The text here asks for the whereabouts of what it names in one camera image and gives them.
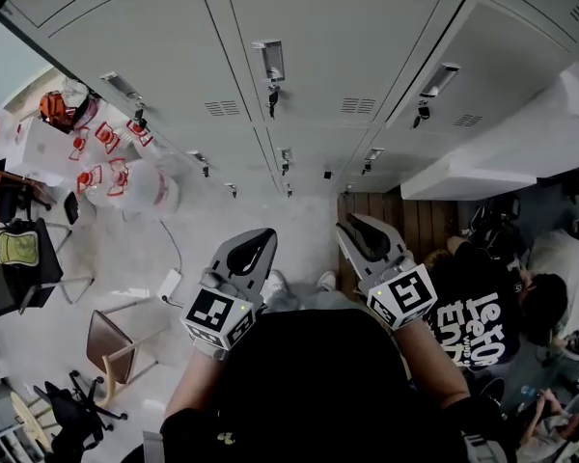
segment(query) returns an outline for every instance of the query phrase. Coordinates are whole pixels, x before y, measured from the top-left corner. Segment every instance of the person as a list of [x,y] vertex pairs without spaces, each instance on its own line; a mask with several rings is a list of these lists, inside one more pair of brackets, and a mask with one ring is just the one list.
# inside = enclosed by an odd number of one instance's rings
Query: person
[[457,366],[483,368],[508,362],[519,334],[547,345],[566,310],[566,286],[553,274],[509,271],[459,236],[427,269],[438,301],[427,323]]
[[[227,361],[193,351],[160,429],[166,463],[187,456],[514,461],[497,404],[470,396],[422,320],[394,333],[413,389],[390,332],[335,290],[332,273],[314,300],[291,294],[279,272],[269,282],[268,313]],[[142,458],[140,447],[124,463]]]
[[[546,403],[549,403],[549,416],[543,419]],[[521,438],[517,462],[542,461],[567,441],[579,441],[579,414],[568,414],[551,390],[546,390],[537,399],[536,413]]]
[[528,268],[557,274],[565,281],[568,306],[554,344],[571,359],[579,360],[579,240],[563,230],[542,233],[534,242]]

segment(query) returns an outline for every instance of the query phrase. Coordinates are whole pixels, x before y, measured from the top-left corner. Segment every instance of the chair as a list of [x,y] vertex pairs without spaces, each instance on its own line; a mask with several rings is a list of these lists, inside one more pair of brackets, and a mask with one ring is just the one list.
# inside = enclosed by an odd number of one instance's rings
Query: chair
[[136,300],[130,304],[106,311],[93,312],[88,330],[86,355],[88,360],[101,372],[105,373],[107,379],[107,396],[102,402],[98,403],[98,406],[106,407],[112,403],[118,394],[117,384],[122,384],[122,389],[125,389],[158,364],[157,361],[154,361],[142,369],[137,375],[131,375],[135,364],[137,348],[145,341],[165,331],[168,326],[160,328],[138,341],[133,341],[107,317],[110,313],[116,313],[130,307],[149,303],[152,300],[154,300],[154,298]]
[[[47,227],[65,230],[67,234],[56,249],[51,243]],[[22,314],[28,307],[42,308],[51,295],[54,287],[59,286],[70,304],[76,303],[94,278],[75,278],[63,280],[63,270],[58,261],[57,253],[70,236],[71,230],[64,225],[45,223],[40,218],[34,221],[15,221],[8,225],[10,232],[33,231],[39,241],[39,264],[31,267],[18,264],[0,264],[0,316],[19,310]],[[75,300],[69,298],[64,285],[72,283],[87,283]]]
[[58,389],[49,382],[45,382],[45,392],[38,386],[35,393],[45,400],[53,410],[56,424],[62,427],[60,433],[51,442],[53,456],[57,461],[80,461],[84,451],[96,448],[103,440],[103,430],[112,431],[114,426],[105,424],[99,415],[113,420],[127,420],[126,413],[113,414],[95,405],[97,384],[103,379],[98,377],[92,383],[87,394],[77,383],[79,373],[74,370],[69,373],[73,383],[74,394],[66,389]]

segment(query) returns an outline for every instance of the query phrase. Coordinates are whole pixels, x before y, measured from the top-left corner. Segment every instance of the wooden chair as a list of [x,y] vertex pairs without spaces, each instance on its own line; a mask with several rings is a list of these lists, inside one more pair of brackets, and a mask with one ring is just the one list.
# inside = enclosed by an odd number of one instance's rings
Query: wooden chair
[[86,355],[88,360],[106,375],[107,395],[103,401],[97,403],[100,407],[109,406],[120,391],[133,384],[158,364],[157,361],[154,361],[136,375],[132,375],[137,348],[145,341],[168,329],[169,326],[157,329],[140,340],[133,341],[107,317],[110,313],[123,311],[151,300],[154,298],[136,300],[106,311],[93,312],[88,330]]

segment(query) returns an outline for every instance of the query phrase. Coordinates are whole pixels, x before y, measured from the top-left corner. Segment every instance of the locker handle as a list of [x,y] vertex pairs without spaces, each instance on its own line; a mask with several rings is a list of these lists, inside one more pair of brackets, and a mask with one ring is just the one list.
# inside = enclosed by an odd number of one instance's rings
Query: locker handle
[[421,97],[438,97],[461,70],[454,64],[442,64],[421,91]]
[[260,74],[264,82],[280,82],[285,80],[283,65],[283,48],[280,41],[254,41],[253,48],[260,51]]
[[101,75],[100,80],[105,81],[112,88],[118,91],[127,101],[142,101],[142,95],[140,95],[135,88],[133,88],[128,82],[120,77],[117,72],[109,72],[105,75]]

